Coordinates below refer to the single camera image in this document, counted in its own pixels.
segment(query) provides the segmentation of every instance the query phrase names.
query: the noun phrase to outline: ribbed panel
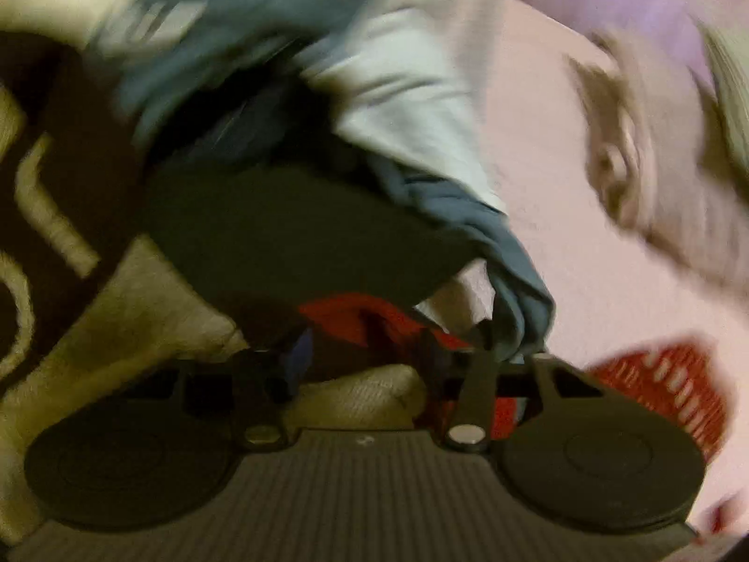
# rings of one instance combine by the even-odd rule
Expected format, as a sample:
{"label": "ribbed panel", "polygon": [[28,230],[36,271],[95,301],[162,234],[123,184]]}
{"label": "ribbed panel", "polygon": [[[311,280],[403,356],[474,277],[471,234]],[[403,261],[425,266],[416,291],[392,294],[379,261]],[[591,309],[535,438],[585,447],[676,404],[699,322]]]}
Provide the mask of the ribbed panel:
{"label": "ribbed panel", "polygon": [[476,456],[427,433],[306,431],[250,456],[200,511],[149,531],[47,522],[10,562],[657,562],[685,527],[605,537],[534,515]]}

